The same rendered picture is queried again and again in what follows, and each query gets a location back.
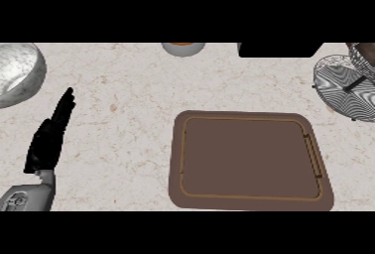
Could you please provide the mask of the black appliance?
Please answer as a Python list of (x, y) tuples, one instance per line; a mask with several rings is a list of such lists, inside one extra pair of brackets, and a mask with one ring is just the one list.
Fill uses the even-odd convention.
[(240, 58), (309, 58), (321, 43), (237, 43)]

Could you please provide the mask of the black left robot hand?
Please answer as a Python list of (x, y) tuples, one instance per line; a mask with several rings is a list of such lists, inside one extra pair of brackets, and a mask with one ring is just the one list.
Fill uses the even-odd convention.
[(73, 89), (69, 87), (58, 100), (52, 115), (33, 134), (26, 154), (23, 173), (52, 170), (60, 158), (63, 136), (75, 108)]

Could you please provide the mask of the white marble bowl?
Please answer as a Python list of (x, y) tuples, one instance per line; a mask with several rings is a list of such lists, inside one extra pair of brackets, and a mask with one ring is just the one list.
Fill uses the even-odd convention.
[(45, 59), (32, 43), (0, 43), (0, 109), (27, 100), (47, 74)]

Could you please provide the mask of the brown tray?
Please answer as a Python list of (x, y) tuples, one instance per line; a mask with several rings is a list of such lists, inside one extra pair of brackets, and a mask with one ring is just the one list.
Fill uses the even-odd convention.
[(306, 119), (295, 113), (181, 112), (172, 127), (168, 195), (184, 208), (331, 209)]

